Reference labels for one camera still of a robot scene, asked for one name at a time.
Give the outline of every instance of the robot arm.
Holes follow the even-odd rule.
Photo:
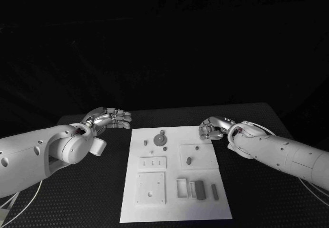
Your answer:
[[[244,158],[259,160],[329,190],[329,152],[283,137],[267,135],[247,121],[235,124],[228,118],[209,117],[199,127],[201,138],[218,140],[224,133],[228,135],[228,148]]]
[[[132,114],[113,108],[93,110],[81,123],[61,125],[0,139],[0,198],[77,164],[107,146],[97,138],[107,128],[130,128]]]

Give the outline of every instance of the textured tabletop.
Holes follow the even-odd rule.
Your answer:
[[[212,115],[237,123],[248,120],[292,139],[266,103],[217,105],[133,111],[133,128],[199,125]],[[78,123],[81,115],[64,116],[58,125]],[[315,198],[299,179],[228,148],[228,140],[214,141],[233,220],[120,223],[132,130],[108,129],[101,157],[88,153],[84,160],[59,170],[42,183],[29,208],[7,228],[107,227],[329,227],[329,208]],[[39,184],[23,190],[5,223],[33,198]]]

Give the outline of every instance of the white cable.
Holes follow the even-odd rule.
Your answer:
[[[329,194],[313,183],[310,183],[310,185],[329,197]]]
[[[253,123],[253,122],[250,122],[251,124],[254,124],[254,125],[257,125],[260,128],[263,128],[264,130],[267,130],[267,132],[270,133],[270,134],[273,134],[274,135],[274,133],[266,128],[266,127],[263,127],[261,125],[259,125],[259,124],[256,124],[256,123]],[[310,191],[310,193],[315,195],[315,197],[329,206],[329,204],[316,196],[316,194],[313,193],[313,191],[309,189],[309,187],[306,186],[306,184],[303,183],[303,181],[302,181],[302,179],[300,179],[300,182],[302,182],[302,184],[305,185],[305,187],[308,188],[308,190]],[[329,194],[326,194],[316,186],[315,186],[315,184],[313,183],[310,183],[312,184],[312,186],[329,197]]]
[[[38,187],[36,194],[35,194],[35,196],[33,196],[33,198],[32,198],[32,200],[31,200],[28,206],[31,205],[31,203],[33,202],[33,200],[35,200],[35,198],[36,198],[38,192],[39,192],[39,190],[41,190],[41,186],[42,186],[42,181],[41,181],[41,184],[39,184],[39,187]],[[12,219],[0,228],[6,227],[6,226],[12,223],[12,221],[19,217],[19,215],[20,215],[20,214],[23,213],[23,211],[26,210],[28,206],[26,206],[25,209],[19,212],[19,214],[15,216],[15,218],[13,218],[13,219]]]
[[[302,179],[300,179],[302,184],[305,185],[305,187],[308,188],[308,190],[310,191],[310,193],[315,195],[315,197],[329,206],[329,204],[316,196],[316,194],[312,192],[312,190],[309,189],[309,187],[306,186],[306,184],[303,183]]]
[[[12,198],[7,200],[7,202],[0,206],[0,208],[5,207],[5,205],[12,201],[12,199],[16,197],[16,195],[19,194],[19,192],[12,196]]]

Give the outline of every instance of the robotic hand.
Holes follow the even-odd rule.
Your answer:
[[[267,135],[257,124],[212,116],[199,126],[201,139],[228,135],[228,148],[261,163],[329,190],[329,152],[283,137]]]
[[[100,107],[81,123],[59,125],[0,139],[0,198],[77,164],[87,153],[100,156],[107,146],[97,136],[107,128],[130,129],[132,114]]]

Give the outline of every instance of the white board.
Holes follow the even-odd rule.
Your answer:
[[[158,134],[160,134],[160,130],[165,130],[165,135],[168,137],[166,145],[162,147],[156,146],[153,143],[153,138]],[[202,164],[192,170],[183,170],[181,158],[182,145],[189,145],[192,147],[196,145],[199,147],[207,145],[207,153],[209,156],[215,157],[211,140],[199,139],[198,130],[199,126],[133,129],[120,217],[121,223],[233,219],[221,174],[217,168],[217,160],[207,160],[207,163],[215,162],[214,165],[217,167],[211,167],[211,169],[204,169],[205,164]],[[166,157],[166,169],[163,170],[162,167],[160,170],[140,170],[140,158],[147,157]],[[152,183],[150,186],[142,191],[142,193],[137,186],[140,184],[140,180],[137,179],[140,173],[147,173],[143,174],[146,177],[147,175],[153,175],[152,178],[145,179],[145,181],[150,180]],[[165,174],[165,203],[159,202],[162,194],[158,194],[158,203],[137,204],[136,201],[140,195],[143,195],[145,200],[150,200],[152,202],[155,196],[153,189],[158,188],[155,184],[158,178],[155,175],[159,175],[160,173]],[[188,197],[178,197],[178,179],[186,179]],[[204,181],[207,193],[205,200],[198,200],[195,197],[192,197],[191,182],[195,181]],[[211,188],[212,184],[217,185],[220,200],[214,199]]]

